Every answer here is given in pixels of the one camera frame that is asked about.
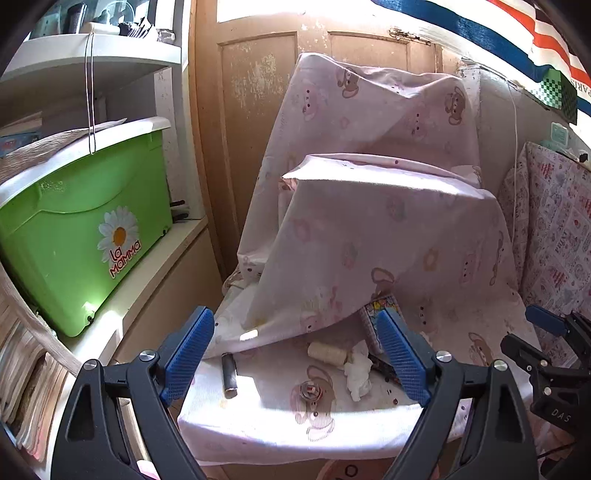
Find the black cylindrical battery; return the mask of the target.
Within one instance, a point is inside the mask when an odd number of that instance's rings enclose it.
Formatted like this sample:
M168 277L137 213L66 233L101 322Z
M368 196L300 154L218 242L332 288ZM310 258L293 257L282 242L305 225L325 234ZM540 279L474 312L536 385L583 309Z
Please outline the black cylindrical battery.
M221 355L221 370L223 395L226 399L235 398L238 395L238 382L236 381L238 369L236 369L235 359L231 353Z

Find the white tissue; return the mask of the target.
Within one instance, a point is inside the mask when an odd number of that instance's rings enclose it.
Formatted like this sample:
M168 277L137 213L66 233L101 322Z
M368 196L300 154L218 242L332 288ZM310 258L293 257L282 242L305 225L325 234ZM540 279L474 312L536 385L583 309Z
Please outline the white tissue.
M369 348L365 340L356 343L349 352L348 361L344 364L346 388L353 402L360 402L372 389L370 369L373 362L369 358Z

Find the small orange silver bobbin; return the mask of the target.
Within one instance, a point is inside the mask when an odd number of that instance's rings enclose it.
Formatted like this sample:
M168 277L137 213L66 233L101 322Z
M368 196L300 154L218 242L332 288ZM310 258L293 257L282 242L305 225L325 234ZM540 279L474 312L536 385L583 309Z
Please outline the small orange silver bobbin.
M298 387L301 398L307 403L315 403L322 397L322 388L315 381L307 380Z

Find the cream thread spool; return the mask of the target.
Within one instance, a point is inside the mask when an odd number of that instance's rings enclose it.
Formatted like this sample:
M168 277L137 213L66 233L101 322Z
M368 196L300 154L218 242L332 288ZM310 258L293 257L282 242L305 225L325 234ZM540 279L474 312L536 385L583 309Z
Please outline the cream thread spool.
M341 368L348 361L348 352L339 347L314 341L308 345L308 357Z

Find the stack of books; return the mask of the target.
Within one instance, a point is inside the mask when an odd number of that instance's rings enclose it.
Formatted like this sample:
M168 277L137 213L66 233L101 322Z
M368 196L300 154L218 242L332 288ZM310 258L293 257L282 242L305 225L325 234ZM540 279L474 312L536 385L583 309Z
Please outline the stack of books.
M5 272L1 273L1 425L16 448L47 458L53 417L68 371L45 348Z

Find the green plastic storage box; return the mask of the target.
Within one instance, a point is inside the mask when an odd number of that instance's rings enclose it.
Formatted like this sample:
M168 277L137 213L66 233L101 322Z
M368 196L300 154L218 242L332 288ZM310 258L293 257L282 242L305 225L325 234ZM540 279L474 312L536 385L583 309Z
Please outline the green plastic storage box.
M162 135L151 117L80 139L1 186L1 261L44 320L79 335L172 226Z

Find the pink gingham patterned box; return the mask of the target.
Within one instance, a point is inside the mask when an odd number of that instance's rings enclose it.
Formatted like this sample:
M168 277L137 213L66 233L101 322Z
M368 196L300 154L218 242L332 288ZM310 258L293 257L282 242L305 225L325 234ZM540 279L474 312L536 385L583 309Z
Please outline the pink gingham patterned box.
M393 308L398 314L400 306L393 295L384 295L370 301L360 310L360 318L366 330L370 352L375 355L383 354L384 349L378 335L378 317L382 311Z

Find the pink bear print sheet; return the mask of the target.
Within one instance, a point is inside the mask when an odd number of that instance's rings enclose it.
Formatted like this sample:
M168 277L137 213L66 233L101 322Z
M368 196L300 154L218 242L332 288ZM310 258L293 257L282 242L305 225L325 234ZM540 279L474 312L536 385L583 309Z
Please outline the pink bear print sheet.
M509 333L529 341L511 240L482 186L462 81L298 58L238 247L238 272L178 417L198 461L281 464L397 455L421 406L377 374L353 402L318 341L369 342L360 310L393 295L411 329L487 366ZM226 399L221 355L238 395ZM301 398L315 381L322 397Z

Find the striped flag cloth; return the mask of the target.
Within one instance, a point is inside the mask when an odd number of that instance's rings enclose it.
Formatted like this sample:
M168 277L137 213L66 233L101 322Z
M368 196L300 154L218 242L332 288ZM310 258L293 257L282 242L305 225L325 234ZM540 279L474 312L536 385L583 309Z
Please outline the striped flag cloth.
M533 1L379 1L377 5L461 36L539 83L554 68L573 83L577 107L590 113L590 76L549 17Z

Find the white shelf unit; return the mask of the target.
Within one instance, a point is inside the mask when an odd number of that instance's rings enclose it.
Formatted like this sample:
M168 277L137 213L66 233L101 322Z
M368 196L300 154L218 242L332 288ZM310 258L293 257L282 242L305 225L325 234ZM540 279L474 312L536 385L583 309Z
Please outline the white shelf unit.
M198 306L221 303L219 275L199 186L189 108L188 33L190 2L152 1L147 36L115 36L104 29L24 41L2 64L1 117L40 113L43 137L1 161L1 186L47 161L80 139L96 149L95 135L112 126L163 117L162 135L172 226L118 283L75 337L44 320L1 261L45 348L65 369L50 430L47 458L37 462L7 441L3 460L16 460L25 474L47 479L67 398L83 364L131 360L157 347Z

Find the wooden door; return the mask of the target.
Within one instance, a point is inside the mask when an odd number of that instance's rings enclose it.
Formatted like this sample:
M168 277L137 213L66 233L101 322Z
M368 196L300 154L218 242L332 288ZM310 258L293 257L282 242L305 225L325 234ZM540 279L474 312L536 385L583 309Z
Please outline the wooden door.
M266 142L297 57L455 74L430 26L371 1L193 1L188 33L197 170L219 270L228 276Z

